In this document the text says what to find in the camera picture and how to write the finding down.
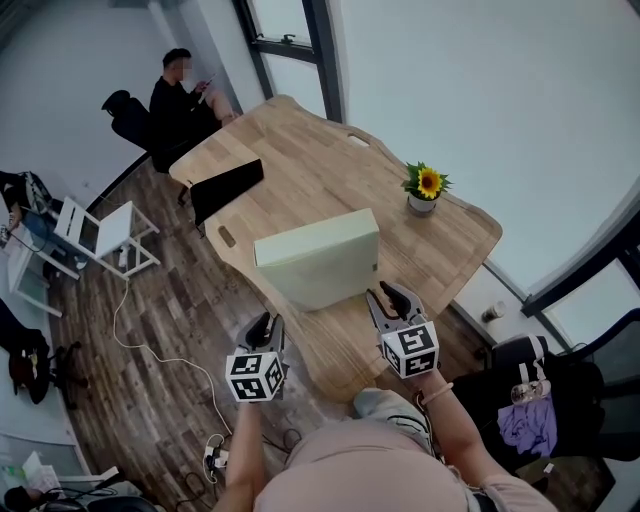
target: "black chair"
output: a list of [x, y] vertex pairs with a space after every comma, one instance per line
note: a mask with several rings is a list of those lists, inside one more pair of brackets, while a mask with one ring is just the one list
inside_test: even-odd
[[[14, 393], [18, 394], [19, 388], [25, 386], [31, 401], [39, 404], [47, 395], [49, 384], [53, 384], [60, 389], [65, 405], [75, 409], [76, 404], [69, 398], [69, 384], [74, 383], [82, 388], [89, 386], [87, 379], [77, 378], [70, 371], [73, 353], [80, 348], [80, 342], [76, 341], [69, 349], [58, 347], [53, 356], [49, 356], [49, 345], [42, 333], [24, 327], [2, 300], [0, 329], [0, 346], [9, 352], [9, 377], [13, 380]], [[37, 356], [37, 377], [33, 375], [32, 354]]]
[[[570, 353], [550, 354], [540, 338], [557, 420], [558, 442], [551, 457], [640, 457], [640, 309]], [[453, 391], [489, 453], [511, 472], [538, 458], [506, 445], [497, 425], [498, 409], [511, 404], [511, 388], [521, 382], [519, 365], [529, 369], [536, 359], [531, 345], [528, 337], [496, 345], [491, 369], [454, 381]]]
[[[106, 110], [113, 117], [111, 122], [113, 131], [147, 151], [151, 155], [153, 167], [162, 174], [168, 174], [171, 165], [197, 145], [197, 142], [188, 140], [169, 147], [157, 143], [158, 137], [154, 132], [151, 114], [127, 91], [114, 92], [104, 102], [102, 110]], [[180, 206], [184, 206], [184, 196], [188, 191], [188, 187], [182, 187], [178, 195]]]

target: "wooden floor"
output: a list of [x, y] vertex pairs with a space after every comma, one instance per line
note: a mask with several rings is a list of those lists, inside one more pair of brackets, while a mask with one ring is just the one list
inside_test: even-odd
[[[179, 189], [168, 176], [143, 164], [108, 198], [113, 203], [133, 200], [160, 228], [160, 235], [145, 239], [145, 245], [162, 266], [131, 279], [117, 334], [126, 345], [148, 344], [161, 358], [185, 358], [204, 367], [214, 380], [220, 411], [233, 427], [236, 404], [224, 381], [224, 361], [239, 329], [265, 311], [264, 298], [200, 238], [192, 211], [176, 203]], [[103, 201], [95, 215], [102, 218], [116, 207]], [[71, 418], [92, 469], [118, 466], [172, 511], [176, 502], [192, 496], [185, 477], [202, 475], [205, 442], [225, 431], [202, 372], [183, 363], [159, 364], [148, 351], [116, 343], [113, 316], [124, 293], [125, 283], [94, 262], [79, 282], [57, 279], [50, 303], [64, 316], [51, 319], [54, 343], [82, 342], [77, 372], [89, 379], [90, 389], [72, 394], [78, 409]], [[482, 342], [475, 332], [451, 308], [436, 324], [445, 377], [478, 370], [473, 352]], [[284, 400], [263, 406], [265, 434], [277, 444], [283, 444], [288, 429], [305, 435], [349, 412], [318, 395], [290, 343], [286, 358], [291, 370]], [[402, 390], [390, 373], [378, 384]], [[277, 472], [285, 455], [271, 447], [266, 453], [269, 471]], [[190, 484], [199, 490], [194, 477]], [[204, 499], [187, 503], [183, 512], [210, 509], [211, 491], [207, 487]]]

